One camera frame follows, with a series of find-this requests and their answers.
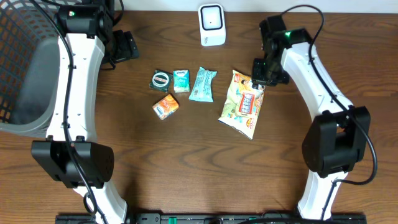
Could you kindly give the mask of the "yellow snack bag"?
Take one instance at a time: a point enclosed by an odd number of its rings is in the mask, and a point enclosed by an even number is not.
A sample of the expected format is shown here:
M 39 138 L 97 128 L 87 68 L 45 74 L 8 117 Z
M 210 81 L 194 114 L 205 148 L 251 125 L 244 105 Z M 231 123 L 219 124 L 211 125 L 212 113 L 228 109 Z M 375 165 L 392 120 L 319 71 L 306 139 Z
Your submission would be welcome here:
M 252 140 L 264 92 L 265 86 L 255 85 L 250 76 L 233 70 L 226 101 L 218 121 Z

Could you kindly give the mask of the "green Zam-Buk tin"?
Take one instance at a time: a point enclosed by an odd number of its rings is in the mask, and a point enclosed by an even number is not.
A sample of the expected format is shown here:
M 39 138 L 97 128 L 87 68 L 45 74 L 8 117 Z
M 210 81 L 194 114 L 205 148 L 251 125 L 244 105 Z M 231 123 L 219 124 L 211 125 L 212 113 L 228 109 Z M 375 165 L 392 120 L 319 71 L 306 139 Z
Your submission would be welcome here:
M 155 70 L 149 83 L 151 89 L 167 93 L 172 82 L 172 74 L 163 70 Z

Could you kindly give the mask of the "green Kleenex tissue pack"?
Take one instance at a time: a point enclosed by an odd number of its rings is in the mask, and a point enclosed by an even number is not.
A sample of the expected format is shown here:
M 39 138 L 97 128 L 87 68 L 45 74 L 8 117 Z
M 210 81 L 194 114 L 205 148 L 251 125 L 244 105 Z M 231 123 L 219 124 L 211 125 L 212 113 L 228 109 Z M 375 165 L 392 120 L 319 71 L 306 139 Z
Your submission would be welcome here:
M 174 70 L 174 92 L 186 93 L 190 91 L 189 70 Z

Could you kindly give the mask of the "teal wet wipe packet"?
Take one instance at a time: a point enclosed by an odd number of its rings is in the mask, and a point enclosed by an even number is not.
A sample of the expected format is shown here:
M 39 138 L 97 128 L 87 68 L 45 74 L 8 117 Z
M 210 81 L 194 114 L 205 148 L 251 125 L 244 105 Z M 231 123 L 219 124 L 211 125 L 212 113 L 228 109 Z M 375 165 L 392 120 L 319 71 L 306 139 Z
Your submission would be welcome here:
M 200 102 L 213 102 L 211 83 L 212 79 L 216 77 L 217 71 L 206 70 L 200 67 L 197 72 L 197 77 L 189 96 L 189 100 Z

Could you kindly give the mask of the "orange tissue pack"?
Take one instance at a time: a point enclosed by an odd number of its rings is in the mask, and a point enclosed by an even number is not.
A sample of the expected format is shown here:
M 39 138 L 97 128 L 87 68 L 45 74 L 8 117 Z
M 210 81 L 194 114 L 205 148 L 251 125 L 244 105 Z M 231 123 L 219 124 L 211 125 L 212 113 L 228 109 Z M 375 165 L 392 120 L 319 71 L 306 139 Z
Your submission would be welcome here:
M 164 120 L 179 109 L 179 103 L 172 94 L 168 94 L 154 104 L 152 109 L 161 120 Z

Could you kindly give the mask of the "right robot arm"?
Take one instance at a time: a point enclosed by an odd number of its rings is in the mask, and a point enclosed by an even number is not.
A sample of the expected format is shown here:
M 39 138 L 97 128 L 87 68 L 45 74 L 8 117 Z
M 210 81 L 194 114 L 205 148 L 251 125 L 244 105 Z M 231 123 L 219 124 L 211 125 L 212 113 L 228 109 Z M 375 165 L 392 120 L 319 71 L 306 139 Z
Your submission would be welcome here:
M 334 84 L 306 29 L 288 30 L 282 16 L 276 15 L 263 20 L 259 30 L 264 58 L 254 59 L 254 86 L 293 81 L 312 119 L 302 143 L 309 172 L 298 214 L 307 220 L 330 220 L 340 185 L 364 157 L 369 111 L 355 107 Z

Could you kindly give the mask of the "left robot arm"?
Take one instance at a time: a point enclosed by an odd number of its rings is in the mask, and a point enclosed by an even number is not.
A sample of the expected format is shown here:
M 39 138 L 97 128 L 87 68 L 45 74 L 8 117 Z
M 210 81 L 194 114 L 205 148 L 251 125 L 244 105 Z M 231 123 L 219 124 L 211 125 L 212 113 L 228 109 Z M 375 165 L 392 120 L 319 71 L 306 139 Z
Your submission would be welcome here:
M 130 32 L 115 30 L 122 16 L 113 0 L 59 4 L 50 23 L 58 34 L 59 75 L 55 105 L 43 141 L 32 156 L 53 180 L 83 198 L 88 217 L 57 217 L 58 222 L 132 223 L 127 202 L 112 181 L 114 152 L 97 142 L 95 101 L 100 70 L 138 58 Z

